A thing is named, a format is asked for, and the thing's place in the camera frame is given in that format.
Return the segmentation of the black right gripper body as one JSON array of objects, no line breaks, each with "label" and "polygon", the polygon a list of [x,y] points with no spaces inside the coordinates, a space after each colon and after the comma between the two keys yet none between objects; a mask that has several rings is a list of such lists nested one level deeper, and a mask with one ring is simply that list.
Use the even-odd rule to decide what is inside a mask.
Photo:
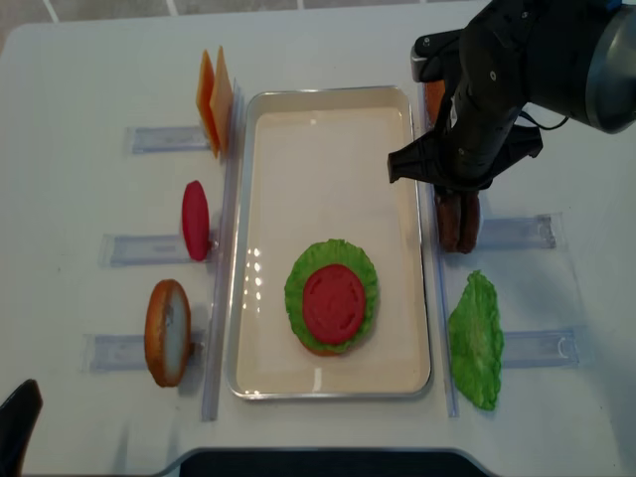
[{"label": "black right gripper body", "polygon": [[438,147],[438,188],[486,188],[513,164],[506,140],[534,103],[583,124],[598,41],[611,20],[608,1],[492,1],[458,41],[457,120]]}]

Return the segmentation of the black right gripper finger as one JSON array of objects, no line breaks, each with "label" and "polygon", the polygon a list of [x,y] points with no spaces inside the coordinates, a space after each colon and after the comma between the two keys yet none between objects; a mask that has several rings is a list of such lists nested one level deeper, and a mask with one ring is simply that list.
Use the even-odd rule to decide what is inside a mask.
[{"label": "black right gripper finger", "polygon": [[536,158],[542,150],[543,139],[537,127],[513,125],[495,156],[490,170],[491,178],[494,179],[526,157]]},{"label": "black right gripper finger", "polygon": [[441,140],[429,131],[388,156],[389,181],[412,179],[432,185],[446,185],[447,177],[440,160]]}]

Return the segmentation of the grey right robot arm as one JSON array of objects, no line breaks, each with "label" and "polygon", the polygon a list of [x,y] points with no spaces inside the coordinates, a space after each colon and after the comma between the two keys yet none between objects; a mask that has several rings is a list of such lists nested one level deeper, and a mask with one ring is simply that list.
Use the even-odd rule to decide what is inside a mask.
[{"label": "grey right robot arm", "polygon": [[635,120],[635,10],[619,1],[493,1],[460,30],[418,38],[413,78],[442,81],[433,128],[388,158],[409,178],[479,191],[543,147],[535,104],[614,134]]}]

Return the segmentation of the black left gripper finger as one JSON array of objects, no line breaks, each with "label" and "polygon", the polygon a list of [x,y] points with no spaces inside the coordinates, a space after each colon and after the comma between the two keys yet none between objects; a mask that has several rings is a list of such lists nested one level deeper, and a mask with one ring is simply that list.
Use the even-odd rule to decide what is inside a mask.
[{"label": "black left gripper finger", "polygon": [[38,383],[29,379],[1,404],[1,475],[21,476],[27,447],[43,407]]}]

